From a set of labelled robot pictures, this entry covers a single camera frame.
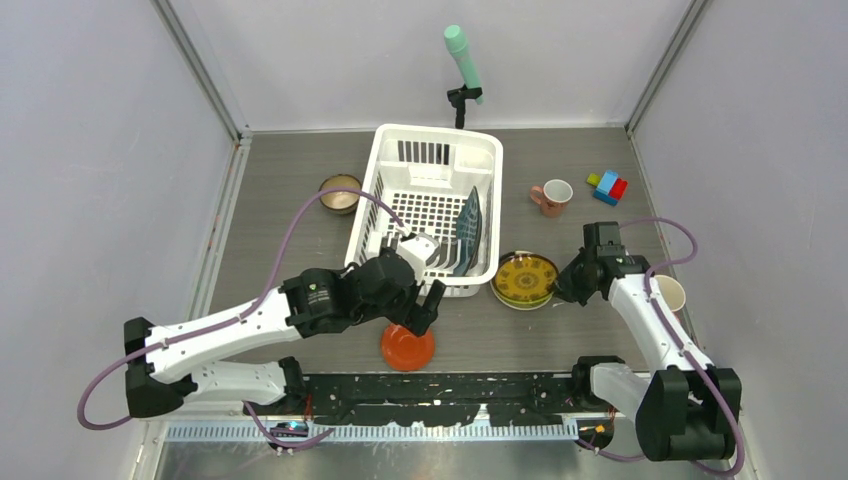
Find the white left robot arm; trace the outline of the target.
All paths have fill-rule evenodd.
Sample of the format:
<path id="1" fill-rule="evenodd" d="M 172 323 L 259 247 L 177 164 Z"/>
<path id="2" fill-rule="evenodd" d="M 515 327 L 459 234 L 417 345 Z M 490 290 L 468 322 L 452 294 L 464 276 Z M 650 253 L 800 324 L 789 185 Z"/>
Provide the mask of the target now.
<path id="1" fill-rule="evenodd" d="M 424 270 L 439 242 L 412 233 L 363 264 L 311 268 L 237 307 L 193 321 L 156 326 L 143 317 L 125 322 L 128 411 L 136 419 L 172 413 L 197 401 L 242 401 L 298 412 L 307 398 L 291 357 L 251 365 L 232 356 L 272 344 L 338 334 L 385 318 L 415 336 L 438 317 L 445 285 L 435 280 L 424 302 Z"/>

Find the teal square plate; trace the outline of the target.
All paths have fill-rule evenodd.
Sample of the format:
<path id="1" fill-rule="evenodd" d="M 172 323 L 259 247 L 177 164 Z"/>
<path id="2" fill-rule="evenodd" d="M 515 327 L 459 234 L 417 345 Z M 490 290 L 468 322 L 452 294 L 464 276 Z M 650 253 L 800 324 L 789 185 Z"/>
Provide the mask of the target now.
<path id="1" fill-rule="evenodd" d="M 481 217 L 479 193 L 474 186 L 456 220 L 458 263 L 452 272 L 455 277 L 465 276 L 476 262 L 481 239 Z"/>

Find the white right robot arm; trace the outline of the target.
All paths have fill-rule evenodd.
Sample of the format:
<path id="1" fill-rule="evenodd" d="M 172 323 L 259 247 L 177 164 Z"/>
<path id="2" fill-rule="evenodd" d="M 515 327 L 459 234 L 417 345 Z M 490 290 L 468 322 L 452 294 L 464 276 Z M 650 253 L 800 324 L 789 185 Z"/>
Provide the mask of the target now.
<path id="1" fill-rule="evenodd" d="M 631 420 L 647 460 L 742 462 L 739 376 L 717 366 L 678 323 L 655 267 L 627 251 L 621 228 L 584 225 L 583 245 L 551 291 L 581 306 L 601 295 L 625 321 L 651 376 L 640 377 L 617 356 L 581 356 L 572 368 L 572 400 L 589 411 L 611 406 Z"/>

